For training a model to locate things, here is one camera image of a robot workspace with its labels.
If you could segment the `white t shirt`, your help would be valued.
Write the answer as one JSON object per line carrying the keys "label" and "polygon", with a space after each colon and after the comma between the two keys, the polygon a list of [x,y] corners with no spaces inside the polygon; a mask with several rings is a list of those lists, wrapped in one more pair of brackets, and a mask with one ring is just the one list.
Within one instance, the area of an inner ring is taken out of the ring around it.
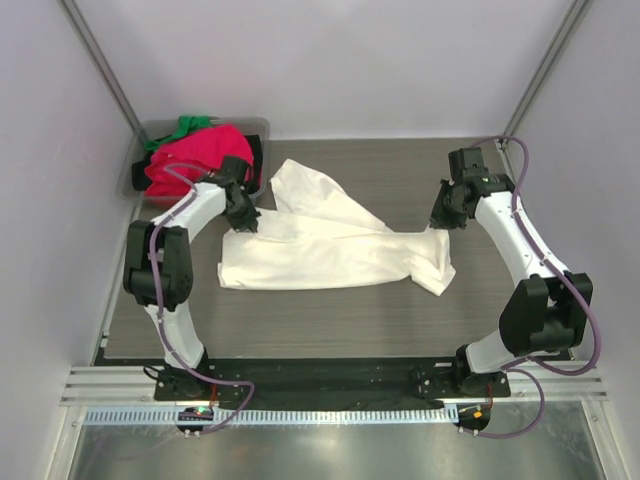
{"label": "white t shirt", "polygon": [[257,231],[223,237],[222,287],[322,290],[409,278],[439,296],[453,281],[446,231],[395,232],[330,176],[292,159],[270,185],[276,207],[261,210]]}

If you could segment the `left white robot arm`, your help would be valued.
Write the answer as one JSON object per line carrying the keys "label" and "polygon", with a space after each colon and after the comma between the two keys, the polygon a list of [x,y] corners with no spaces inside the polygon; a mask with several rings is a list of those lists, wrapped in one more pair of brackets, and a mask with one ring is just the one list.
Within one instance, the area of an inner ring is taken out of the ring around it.
{"label": "left white robot arm", "polygon": [[184,184],[186,194],[162,215],[129,225],[123,286],[152,319],[164,349],[163,367],[152,376],[156,395],[200,399],[216,381],[189,307],[191,243],[219,216],[236,232],[257,231],[260,213],[246,187],[253,167],[226,156],[209,171],[181,162],[164,166],[163,172]]}

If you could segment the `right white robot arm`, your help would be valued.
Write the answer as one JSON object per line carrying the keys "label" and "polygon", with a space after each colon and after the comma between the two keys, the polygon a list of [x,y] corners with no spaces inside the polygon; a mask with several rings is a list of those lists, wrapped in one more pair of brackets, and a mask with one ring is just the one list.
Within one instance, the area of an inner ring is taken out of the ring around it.
{"label": "right white robot arm", "polygon": [[465,396],[484,393],[506,365],[561,353],[584,338],[593,284],[551,252],[513,189],[505,175],[444,180],[430,217],[432,227],[445,230],[475,220],[494,242],[514,283],[497,329],[456,351],[449,376]]}

